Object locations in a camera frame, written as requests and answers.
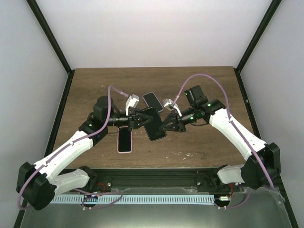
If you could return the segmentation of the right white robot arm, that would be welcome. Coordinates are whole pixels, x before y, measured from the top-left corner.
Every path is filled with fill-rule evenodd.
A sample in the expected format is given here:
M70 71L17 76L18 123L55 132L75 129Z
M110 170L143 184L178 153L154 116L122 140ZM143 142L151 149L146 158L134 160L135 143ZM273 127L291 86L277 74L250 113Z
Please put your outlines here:
M211 179L212 188L223 191L228 184L246 184L257 190L281 173L280 149L275 143L266 143L239 123L218 99L208 100L200 86L186 90L190 108L181 111L171 99L165 99L163 106L170 110L160 127L161 131L185 132L186 125L203 119L221 132L240 152L245 163L223 165Z

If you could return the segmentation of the black phone case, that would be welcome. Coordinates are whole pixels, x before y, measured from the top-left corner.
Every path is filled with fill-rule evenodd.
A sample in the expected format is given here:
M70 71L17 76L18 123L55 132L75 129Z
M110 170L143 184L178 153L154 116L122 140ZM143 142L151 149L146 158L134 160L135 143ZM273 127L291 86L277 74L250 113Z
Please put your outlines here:
M166 132L160 131L160 127L162 126L162 120L156 108L149 107L143 109L142 112L153 118L151 122L144 125L149 140L153 142L166 137Z

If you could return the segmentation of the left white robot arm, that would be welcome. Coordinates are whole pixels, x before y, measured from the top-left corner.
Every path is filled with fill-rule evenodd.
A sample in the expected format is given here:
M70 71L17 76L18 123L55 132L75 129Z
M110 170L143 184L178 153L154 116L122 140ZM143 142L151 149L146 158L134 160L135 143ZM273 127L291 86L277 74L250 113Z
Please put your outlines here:
M126 127L131 131L151 123L154 117L136 108L137 99L135 95L128 97L126 111L121 113L110 96L98 98L87 120L67 142L34 164L24 163L19 169L16 187L18 207L24 209L21 199L25 199L35 210L41 210L55 196L70 190L94 192L97 174L92 169L82 166L70 173L61 172L97 145L108 134L108 126Z

